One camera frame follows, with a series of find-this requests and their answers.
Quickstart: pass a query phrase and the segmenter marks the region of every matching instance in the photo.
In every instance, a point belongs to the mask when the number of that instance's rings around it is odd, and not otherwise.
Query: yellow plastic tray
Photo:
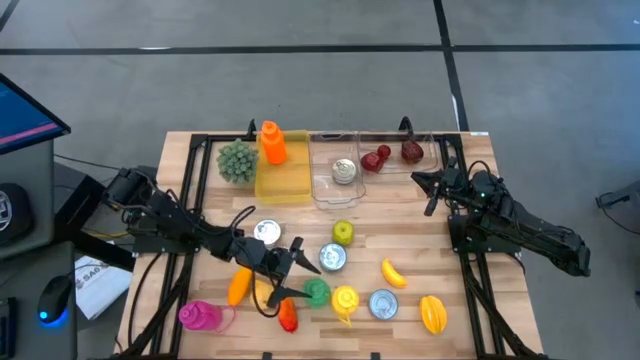
[[[311,165],[309,160],[309,132],[283,131],[287,160],[280,165],[267,161],[260,133],[257,135],[258,171],[256,197],[265,204],[290,204],[311,201]]]

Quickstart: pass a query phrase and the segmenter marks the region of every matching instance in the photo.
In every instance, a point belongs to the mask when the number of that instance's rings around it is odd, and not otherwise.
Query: gray floor
[[[0,0],[0,6],[9,1]],[[454,44],[640,43],[633,0],[445,0]],[[431,1],[20,0],[0,48],[438,43]],[[534,214],[574,228],[592,276],[525,254],[547,354],[637,359],[640,238],[594,197],[640,179],[640,53],[455,55],[469,125],[489,131],[501,175]],[[168,130],[457,128],[440,53],[2,56],[0,71],[68,122],[56,152],[157,164]],[[96,178],[109,171],[82,168]],[[622,206],[612,214],[629,224]],[[112,223],[96,226],[110,230]],[[79,334],[79,358],[112,349],[122,304]]]

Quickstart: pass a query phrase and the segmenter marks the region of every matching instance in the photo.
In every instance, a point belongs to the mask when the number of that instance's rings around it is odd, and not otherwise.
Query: orange bottle
[[[270,164],[279,165],[287,160],[287,148],[284,144],[284,135],[278,125],[273,121],[267,120],[262,123],[260,142],[262,142],[264,153],[267,155],[267,161],[269,161]]]

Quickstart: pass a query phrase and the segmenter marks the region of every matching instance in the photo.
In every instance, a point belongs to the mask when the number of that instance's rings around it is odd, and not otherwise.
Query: wooden table
[[[162,152],[158,171],[161,188],[180,193],[189,139],[192,133],[170,132]],[[484,160],[497,173],[489,136],[462,133],[467,164]],[[266,206],[253,197],[251,187],[238,188],[226,184],[218,175],[212,156],[203,214],[218,225],[228,224],[236,213],[248,205],[256,212],[241,227],[252,233],[263,218],[276,219],[283,227],[282,239],[304,238],[303,248],[318,267],[317,253],[331,240],[331,227],[341,219],[351,221],[356,230],[348,249],[349,261],[338,274],[323,274],[332,288],[354,286],[360,294],[360,307],[352,316],[353,328],[338,321],[331,307],[310,309],[302,299],[296,299],[299,328],[286,333],[277,319],[263,318],[245,300],[238,306],[236,321],[225,335],[183,331],[179,357],[181,359],[260,358],[269,351],[274,358],[331,357],[369,358],[380,352],[382,358],[475,358],[467,304],[464,296],[460,261],[453,253],[446,225],[449,214],[438,206],[432,217],[423,215],[427,203],[425,194],[408,177],[389,183],[367,185],[367,194],[358,206],[342,210],[318,210],[313,202]],[[201,155],[196,160],[190,191],[190,203],[195,196]],[[152,255],[138,258],[131,291],[127,299],[118,338],[126,342],[126,332],[134,291]],[[380,263],[389,257],[396,269],[407,276],[405,289],[393,289],[382,277]],[[134,319],[134,337],[147,324],[156,307],[166,264],[163,255],[155,264],[143,286]],[[178,260],[176,276],[182,264]],[[533,310],[520,266],[503,254],[488,255],[489,269],[497,307],[532,350],[542,352]],[[225,263],[207,253],[195,257],[189,300],[204,300],[226,304],[227,286],[237,270],[235,263]],[[313,274],[294,266],[287,286],[301,289]],[[391,289],[400,303],[391,321],[377,321],[369,313],[367,302],[373,291]],[[439,297],[446,306],[449,322],[440,336],[429,333],[422,324],[418,303],[425,295]],[[488,320],[478,305],[483,322],[483,334],[488,352],[493,352]],[[169,349],[174,313],[167,316],[162,351]]]

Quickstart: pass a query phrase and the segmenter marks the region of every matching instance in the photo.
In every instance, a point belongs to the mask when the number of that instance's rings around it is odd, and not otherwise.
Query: green apple
[[[340,220],[333,225],[333,241],[342,246],[348,246],[353,242],[353,225],[346,221]]]

